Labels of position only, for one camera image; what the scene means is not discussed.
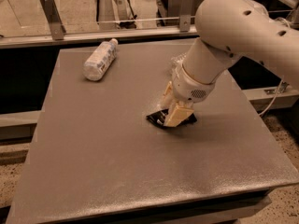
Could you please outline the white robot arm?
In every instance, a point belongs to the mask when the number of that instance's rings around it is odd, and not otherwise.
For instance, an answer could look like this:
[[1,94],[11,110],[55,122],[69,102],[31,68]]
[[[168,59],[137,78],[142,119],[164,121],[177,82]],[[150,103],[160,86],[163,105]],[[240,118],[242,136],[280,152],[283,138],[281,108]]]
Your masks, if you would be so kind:
[[204,0],[195,14],[199,37],[178,62],[161,108],[165,127],[177,127],[213,91],[221,73],[246,57],[299,87],[299,31],[269,18],[252,0]]

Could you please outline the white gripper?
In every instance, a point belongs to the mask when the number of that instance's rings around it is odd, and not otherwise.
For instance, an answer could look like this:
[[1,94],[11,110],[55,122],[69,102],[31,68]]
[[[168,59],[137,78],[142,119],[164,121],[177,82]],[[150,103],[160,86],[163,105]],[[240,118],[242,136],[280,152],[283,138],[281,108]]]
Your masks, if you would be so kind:
[[209,83],[204,83],[190,77],[182,63],[178,63],[173,68],[171,81],[167,83],[160,102],[161,109],[168,109],[164,120],[165,127],[179,126],[194,112],[192,103],[184,102],[203,102],[214,90],[216,84],[214,79]]

